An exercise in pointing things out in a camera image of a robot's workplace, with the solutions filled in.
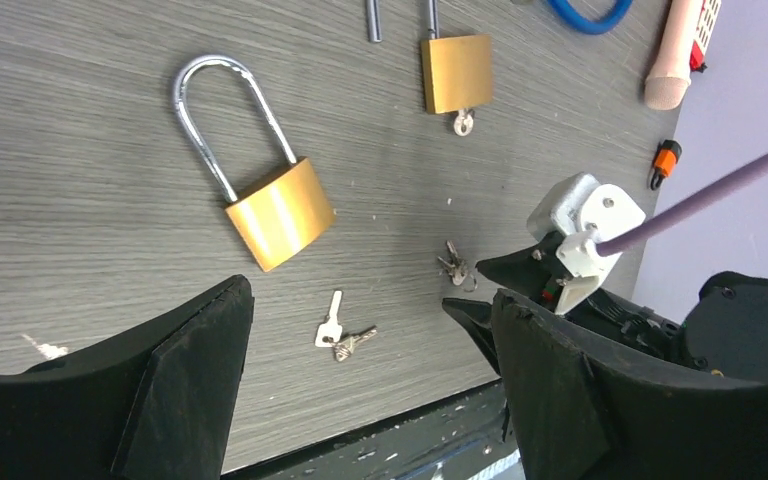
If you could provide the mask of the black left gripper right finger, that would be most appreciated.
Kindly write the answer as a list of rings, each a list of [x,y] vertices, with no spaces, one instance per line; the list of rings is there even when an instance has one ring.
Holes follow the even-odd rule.
[[[529,479],[768,479],[768,382],[669,363],[508,289],[491,324]]]

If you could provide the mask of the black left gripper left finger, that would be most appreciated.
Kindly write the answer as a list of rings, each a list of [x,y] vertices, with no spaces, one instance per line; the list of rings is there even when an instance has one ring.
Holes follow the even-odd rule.
[[[89,347],[0,375],[0,479],[217,479],[254,298],[234,275]]]

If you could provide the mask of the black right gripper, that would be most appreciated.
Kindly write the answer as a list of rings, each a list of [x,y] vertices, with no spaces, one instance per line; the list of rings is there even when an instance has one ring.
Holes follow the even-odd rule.
[[[563,235],[545,235],[537,244],[517,252],[480,260],[477,271],[488,280],[513,290],[546,308],[555,308],[570,280],[556,256]],[[491,329],[488,302],[443,298],[442,309],[476,344],[499,375],[498,354]],[[678,359],[680,325],[654,310],[636,305],[603,288],[561,317],[609,340],[665,361]]]

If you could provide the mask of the silver key bunch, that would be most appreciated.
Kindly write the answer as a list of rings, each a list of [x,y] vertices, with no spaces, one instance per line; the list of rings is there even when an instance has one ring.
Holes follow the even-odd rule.
[[[437,260],[443,271],[449,276],[455,287],[461,287],[464,292],[477,290],[477,279],[471,272],[468,262],[457,251],[451,240],[445,242],[447,256],[438,256]]]

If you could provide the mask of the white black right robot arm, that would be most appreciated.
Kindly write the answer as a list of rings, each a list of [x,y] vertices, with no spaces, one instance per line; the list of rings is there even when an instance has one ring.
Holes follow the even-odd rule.
[[[536,245],[481,260],[485,277],[524,294],[553,313],[571,277],[556,277],[560,261],[549,247],[560,234]],[[501,375],[488,302],[446,297],[441,306],[473,340],[490,368]],[[562,318],[609,340],[661,360],[712,375],[768,382],[768,279],[733,271],[711,276],[698,303],[679,324],[654,310],[598,288]]]

